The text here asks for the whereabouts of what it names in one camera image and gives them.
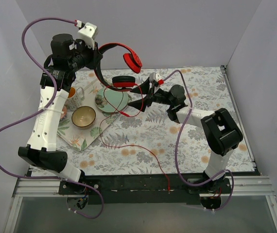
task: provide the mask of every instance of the table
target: table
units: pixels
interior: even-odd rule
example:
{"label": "table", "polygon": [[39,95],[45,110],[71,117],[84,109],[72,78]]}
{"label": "table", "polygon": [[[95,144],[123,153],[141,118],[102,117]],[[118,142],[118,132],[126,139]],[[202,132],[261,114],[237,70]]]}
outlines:
{"label": "table", "polygon": [[[231,99],[227,83],[219,67],[184,67],[179,68],[186,80],[194,108],[216,110],[226,108],[240,126],[240,122]],[[146,80],[151,72],[158,72],[163,77],[175,69],[142,69],[140,74],[133,74],[127,69],[103,70],[103,76],[111,79],[116,75],[132,75],[137,83]],[[77,72],[74,86],[86,86],[96,77],[93,71]],[[182,84],[181,77],[174,74],[167,80],[164,90],[174,84]],[[134,99],[139,94],[131,94]],[[164,172],[176,173],[174,147],[181,124],[174,123],[167,117],[168,106],[153,103],[145,113],[137,117],[119,116],[103,133],[104,141],[113,146],[137,144],[147,147],[159,159]],[[130,115],[137,110],[128,107]],[[156,159],[147,151],[136,147],[124,149],[106,148],[97,138],[85,151],[76,151],[57,138],[58,150],[66,151],[69,160],[85,172],[86,175],[123,175],[123,174],[160,174]],[[186,125],[179,144],[178,162],[183,173],[200,173],[206,168],[210,149],[203,130]],[[228,169],[235,172],[254,171],[249,148],[243,140],[234,150],[228,162]],[[32,176],[51,175],[49,172],[33,167]]]}

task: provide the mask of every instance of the white enclosure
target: white enclosure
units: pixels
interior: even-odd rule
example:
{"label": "white enclosure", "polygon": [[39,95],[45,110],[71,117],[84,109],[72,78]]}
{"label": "white enclosure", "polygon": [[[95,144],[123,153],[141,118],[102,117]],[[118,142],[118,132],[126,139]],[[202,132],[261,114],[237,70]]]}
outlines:
{"label": "white enclosure", "polygon": [[[100,45],[129,45],[144,68],[228,65],[255,160],[277,193],[277,0],[0,0],[0,127],[38,107],[41,71],[25,54],[20,37],[28,22],[48,16],[97,25]],[[27,33],[26,44],[40,63],[58,33],[75,35],[76,29],[40,22]],[[102,67],[125,68],[123,53],[108,52]],[[0,163],[19,175],[27,164],[17,149],[33,125],[29,120],[0,134]],[[0,232],[15,183],[0,171]]]}

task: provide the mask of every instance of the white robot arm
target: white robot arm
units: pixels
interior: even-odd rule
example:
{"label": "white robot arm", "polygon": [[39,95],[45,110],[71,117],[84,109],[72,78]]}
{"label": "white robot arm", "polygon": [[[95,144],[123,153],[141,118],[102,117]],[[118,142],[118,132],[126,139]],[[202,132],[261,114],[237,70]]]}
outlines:
{"label": "white robot arm", "polygon": [[62,109],[69,95],[75,72],[83,67],[94,69],[103,55],[94,41],[97,27],[91,23],[76,21],[79,39],[70,34],[55,35],[51,42],[52,55],[44,67],[56,80],[57,94],[51,105],[44,106],[53,96],[54,86],[46,73],[42,74],[39,109],[44,109],[36,117],[35,125],[26,147],[20,147],[18,154],[33,166],[48,170],[58,177],[78,182],[84,175],[67,157],[66,152],[56,150],[56,135]]}
{"label": "white robot arm", "polygon": [[[185,104],[186,96],[184,87],[174,85],[169,91],[160,89],[163,80],[160,75],[152,73],[140,88],[134,88],[131,92],[140,93],[146,96],[142,100],[128,103],[142,111],[152,105],[153,102],[169,105],[167,110],[170,120],[176,123],[183,123],[190,112],[190,107]],[[225,108],[217,111],[205,111],[192,109],[186,124],[202,128],[205,132],[208,144],[211,148],[211,155],[204,176],[213,177],[216,173],[226,169],[228,160],[233,150],[242,141],[243,135],[237,124]],[[214,177],[212,181],[218,181],[224,177],[225,172]]]}

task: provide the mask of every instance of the black headphone ear pad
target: black headphone ear pad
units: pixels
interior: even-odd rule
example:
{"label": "black headphone ear pad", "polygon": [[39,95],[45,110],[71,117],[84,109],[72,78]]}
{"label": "black headphone ear pad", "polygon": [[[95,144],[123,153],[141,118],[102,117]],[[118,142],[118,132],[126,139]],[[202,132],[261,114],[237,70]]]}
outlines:
{"label": "black headphone ear pad", "polygon": [[121,83],[121,82],[131,82],[135,83],[135,78],[133,76],[120,75],[112,78],[113,83]]}

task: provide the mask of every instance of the brown bowl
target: brown bowl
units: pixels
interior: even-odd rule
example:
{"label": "brown bowl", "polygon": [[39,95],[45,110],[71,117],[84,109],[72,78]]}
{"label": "brown bowl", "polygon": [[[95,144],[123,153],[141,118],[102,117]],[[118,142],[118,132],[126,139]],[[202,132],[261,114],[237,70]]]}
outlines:
{"label": "brown bowl", "polygon": [[96,113],[93,108],[82,106],[73,112],[71,121],[75,126],[81,129],[87,129],[94,123],[95,117]]}

